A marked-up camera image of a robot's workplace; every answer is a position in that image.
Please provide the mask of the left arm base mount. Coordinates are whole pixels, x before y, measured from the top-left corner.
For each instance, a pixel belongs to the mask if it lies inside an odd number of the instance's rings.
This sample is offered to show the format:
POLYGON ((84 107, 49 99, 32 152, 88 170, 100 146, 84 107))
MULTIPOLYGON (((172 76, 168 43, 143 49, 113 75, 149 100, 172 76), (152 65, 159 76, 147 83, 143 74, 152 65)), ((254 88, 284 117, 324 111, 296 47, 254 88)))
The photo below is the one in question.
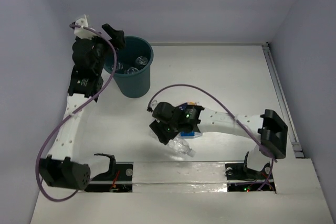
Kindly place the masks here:
POLYGON ((109 159, 109 169, 90 180, 87 193, 131 193, 133 192, 133 162, 116 162, 115 156, 97 153, 95 156, 109 159))

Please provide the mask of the clear bottle front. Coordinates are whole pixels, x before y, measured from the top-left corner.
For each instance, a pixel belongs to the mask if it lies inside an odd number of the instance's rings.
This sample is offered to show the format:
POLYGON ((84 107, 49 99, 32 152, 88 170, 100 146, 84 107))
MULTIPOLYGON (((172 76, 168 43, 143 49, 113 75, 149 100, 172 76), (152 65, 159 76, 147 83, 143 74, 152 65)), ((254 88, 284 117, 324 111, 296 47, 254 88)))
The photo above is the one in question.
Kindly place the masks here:
POLYGON ((178 136, 170 140, 167 146, 178 154, 187 155, 189 157, 194 157, 196 154, 196 152, 190 147, 189 143, 178 136))

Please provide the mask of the blue label water bottle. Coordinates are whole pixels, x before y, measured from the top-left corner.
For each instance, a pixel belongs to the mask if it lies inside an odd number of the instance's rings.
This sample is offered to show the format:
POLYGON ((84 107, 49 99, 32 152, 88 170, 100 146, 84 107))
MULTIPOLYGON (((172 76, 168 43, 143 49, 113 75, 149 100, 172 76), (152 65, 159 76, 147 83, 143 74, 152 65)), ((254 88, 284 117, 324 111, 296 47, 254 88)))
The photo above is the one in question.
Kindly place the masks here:
POLYGON ((179 135, 181 138, 188 139, 188 138, 198 138, 203 134, 200 132, 191 131, 191 132, 180 132, 179 135))

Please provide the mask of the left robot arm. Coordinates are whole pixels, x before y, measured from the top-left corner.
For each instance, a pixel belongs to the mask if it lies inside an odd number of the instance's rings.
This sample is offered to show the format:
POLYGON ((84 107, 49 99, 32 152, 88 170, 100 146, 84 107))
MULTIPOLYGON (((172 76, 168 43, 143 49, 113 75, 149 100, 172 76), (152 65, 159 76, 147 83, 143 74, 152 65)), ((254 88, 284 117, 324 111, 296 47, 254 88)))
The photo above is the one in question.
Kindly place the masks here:
POLYGON ((83 140, 87 119, 100 93, 108 86, 101 74, 108 53, 115 57, 117 50, 125 47, 124 32, 109 24, 100 32, 74 22, 70 24, 76 39, 72 46, 74 66, 70 76, 67 106, 63 120, 47 137, 41 147, 35 165, 38 186, 84 190, 90 181, 101 175, 111 179, 116 174, 114 155, 94 153, 79 156, 79 144, 83 140))

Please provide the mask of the orange drink bottle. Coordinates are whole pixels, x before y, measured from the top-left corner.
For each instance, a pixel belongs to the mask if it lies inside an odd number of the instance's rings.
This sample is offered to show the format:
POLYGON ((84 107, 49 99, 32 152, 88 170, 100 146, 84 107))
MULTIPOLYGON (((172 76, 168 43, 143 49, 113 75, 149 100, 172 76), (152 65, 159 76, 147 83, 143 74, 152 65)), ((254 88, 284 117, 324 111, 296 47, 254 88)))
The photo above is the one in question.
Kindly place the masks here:
POLYGON ((179 105, 178 108, 180 110, 184 111, 188 105, 199 106, 200 103, 199 102, 185 102, 185 103, 179 105))

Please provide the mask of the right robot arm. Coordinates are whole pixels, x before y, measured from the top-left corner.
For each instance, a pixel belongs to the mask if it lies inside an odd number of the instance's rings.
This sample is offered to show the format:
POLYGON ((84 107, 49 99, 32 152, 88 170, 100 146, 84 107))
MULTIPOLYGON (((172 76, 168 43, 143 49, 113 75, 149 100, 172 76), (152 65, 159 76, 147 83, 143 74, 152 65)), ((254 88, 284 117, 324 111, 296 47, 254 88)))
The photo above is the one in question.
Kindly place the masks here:
POLYGON ((270 161, 284 159, 288 127, 273 110, 261 115, 231 115, 196 103, 173 106, 160 102, 148 108, 154 121, 151 131, 174 152, 193 157, 195 151, 181 133, 224 133, 252 139, 256 146, 246 154, 241 171, 248 178, 258 175, 270 161))

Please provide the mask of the clear bottle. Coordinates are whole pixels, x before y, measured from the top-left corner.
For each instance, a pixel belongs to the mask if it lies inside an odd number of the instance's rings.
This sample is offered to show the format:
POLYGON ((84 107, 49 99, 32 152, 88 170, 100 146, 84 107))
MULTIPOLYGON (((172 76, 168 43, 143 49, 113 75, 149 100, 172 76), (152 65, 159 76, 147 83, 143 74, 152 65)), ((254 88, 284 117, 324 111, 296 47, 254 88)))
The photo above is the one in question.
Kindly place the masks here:
POLYGON ((196 154, 196 152, 190 147, 189 143, 178 136, 170 140, 167 146, 178 154, 187 155, 189 157, 194 157, 196 154))
POLYGON ((149 60, 147 57, 145 56, 139 56, 136 58, 134 65, 136 68, 138 69, 143 69, 147 64, 148 64, 149 60))
POLYGON ((130 67, 130 68, 126 69, 124 73, 125 74, 133 74, 133 73, 136 73, 138 71, 139 71, 138 68, 136 68, 136 67, 130 67))

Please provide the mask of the crushed bottle blue label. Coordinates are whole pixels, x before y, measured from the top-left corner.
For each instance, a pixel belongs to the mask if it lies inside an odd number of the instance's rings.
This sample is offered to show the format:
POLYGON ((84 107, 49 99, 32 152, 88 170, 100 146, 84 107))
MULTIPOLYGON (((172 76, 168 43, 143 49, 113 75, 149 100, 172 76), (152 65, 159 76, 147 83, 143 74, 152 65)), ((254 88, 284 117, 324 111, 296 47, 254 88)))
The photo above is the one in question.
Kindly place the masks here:
POLYGON ((123 73, 124 72, 124 64, 117 61, 111 66, 111 69, 114 70, 116 73, 123 73))

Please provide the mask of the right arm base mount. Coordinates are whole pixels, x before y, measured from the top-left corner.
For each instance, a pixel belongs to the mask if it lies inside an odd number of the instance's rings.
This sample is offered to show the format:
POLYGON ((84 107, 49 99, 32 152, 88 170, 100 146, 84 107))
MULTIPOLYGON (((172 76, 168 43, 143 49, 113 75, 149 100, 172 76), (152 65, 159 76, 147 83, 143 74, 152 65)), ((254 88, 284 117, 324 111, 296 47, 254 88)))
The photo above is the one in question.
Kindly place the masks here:
POLYGON ((276 191, 270 163, 257 172, 249 169, 244 163, 226 163, 225 176, 228 192, 276 191))

